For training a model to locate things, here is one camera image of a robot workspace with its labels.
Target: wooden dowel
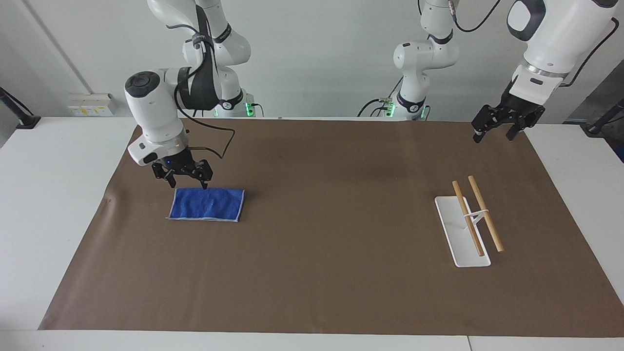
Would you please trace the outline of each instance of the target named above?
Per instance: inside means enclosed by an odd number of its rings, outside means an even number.
[[[487,209],[487,206],[485,205],[485,200],[483,199],[483,195],[481,195],[481,190],[479,190],[479,186],[477,185],[477,181],[476,179],[474,179],[474,176],[468,176],[468,181],[470,182],[472,191],[474,191],[474,195],[477,197],[479,207],[481,207],[482,210]],[[485,211],[484,217],[487,228],[490,230],[490,235],[494,240],[494,245],[496,245],[496,251],[503,252],[505,248],[503,247],[503,243],[500,241],[499,233],[496,231],[496,227],[494,227],[494,221],[492,220],[492,215],[490,215],[490,211]]]
[[[457,196],[457,200],[459,201],[459,207],[462,208],[462,212],[464,213],[464,218],[466,220],[466,224],[468,225],[468,229],[470,230],[472,241],[474,241],[474,246],[477,248],[477,253],[479,254],[479,256],[483,256],[485,254],[483,253],[483,248],[481,247],[481,243],[479,242],[477,231],[474,229],[472,218],[467,215],[468,208],[466,207],[466,203],[464,202],[464,195],[462,195],[462,189],[459,188],[459,183],[456,180],[453,181],[453,189],[455,189],[455,195]]]

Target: brown tablecloth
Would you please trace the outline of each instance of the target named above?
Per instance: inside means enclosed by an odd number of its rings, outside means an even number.
[[[523,134],[216,122],[237,134],[224,160],[205,153],[210,184],[246,190],[241,221],[165,219],[173,190],[124,154],[40,329],[624,337],[624,308]],[[229,136],[185,125],[192,146]],[[470,174],[506,251],[483,227],[492,265],[459,269],[434,198],[457,179],[476,208]]]

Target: folded blue cloth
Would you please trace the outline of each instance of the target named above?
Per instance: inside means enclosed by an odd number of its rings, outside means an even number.
[[[245,191],[241,189],[175,189],[169,219],[238,222]]]

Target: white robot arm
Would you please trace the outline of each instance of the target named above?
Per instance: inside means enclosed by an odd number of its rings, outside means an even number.
[[[453,38],[453,20],[449,0],[426,0],[421,26],[429,33],[427,40],[400,44],[394,50],[394,65],[403,73],[401,89],[392,95],[393,116],[415,119],[429,90],[427,69],[450,67],[457,62],[459,47]]]
[[[507,27],[527,50],[496,107],[485,105],[472,121],[474,140],[504,123],[507,138],[533,127],[542,106],[592,47],[612,18],[618,0],[516,0]]]
[[[188,32],[191,39],[183,45],[183,53],[192,67],[144,71],[128,78],[125,96],[143,132],[128,152],[138,165],[151,164],[156,178],[167,180],[171,187],[178,174],[198,179],[206,189],[212,170],[206,160],[193,160],[177,111],[183,107],[211,110],[223,104],[224,83],[240,95],[238,78],[234,74],[235,79],[232,75],[221,79],[215,58],[240,64],[249,60],[251,49],[227,23],[218,0],[147,0],[147,4],[168,28]]]

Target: white table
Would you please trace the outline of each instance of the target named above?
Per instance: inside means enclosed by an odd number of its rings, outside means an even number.
[[[131,118],[44,118],[0,149],[0,350],[624,349],[624,339],[36,331],[134,127]],[[624,300],[624,166],[575,126],[527,134]]]

